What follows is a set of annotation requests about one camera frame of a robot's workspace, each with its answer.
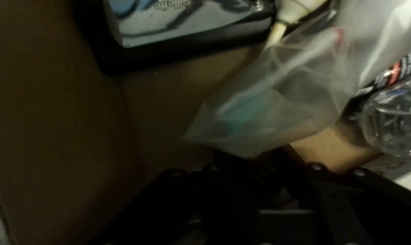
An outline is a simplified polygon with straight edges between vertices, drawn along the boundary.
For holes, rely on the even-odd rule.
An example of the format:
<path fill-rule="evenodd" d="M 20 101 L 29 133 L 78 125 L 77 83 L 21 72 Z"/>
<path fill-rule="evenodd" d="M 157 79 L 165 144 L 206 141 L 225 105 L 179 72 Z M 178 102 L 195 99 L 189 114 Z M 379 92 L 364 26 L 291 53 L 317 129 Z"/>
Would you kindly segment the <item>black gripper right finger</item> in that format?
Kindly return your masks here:
<path fill-rule="evenodd" d="M 411 245 L 411 190 L 367 169 L 300 167 L 302 205 L 315 245 Z"/>

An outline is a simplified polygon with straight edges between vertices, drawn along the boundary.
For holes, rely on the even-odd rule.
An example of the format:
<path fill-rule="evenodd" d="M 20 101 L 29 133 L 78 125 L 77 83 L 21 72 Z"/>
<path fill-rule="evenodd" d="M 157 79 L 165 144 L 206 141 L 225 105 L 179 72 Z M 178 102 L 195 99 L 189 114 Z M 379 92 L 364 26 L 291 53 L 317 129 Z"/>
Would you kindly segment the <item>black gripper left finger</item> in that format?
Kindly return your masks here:
<path fill-rule="evenodd" d="M 205 237 L 201 245 L 259 245 L 259 209 L 250 196 L 251 184 L 250 173 L 228 166 L 167 169 L 91 245 L 180 245 L 194 230 Z"/>

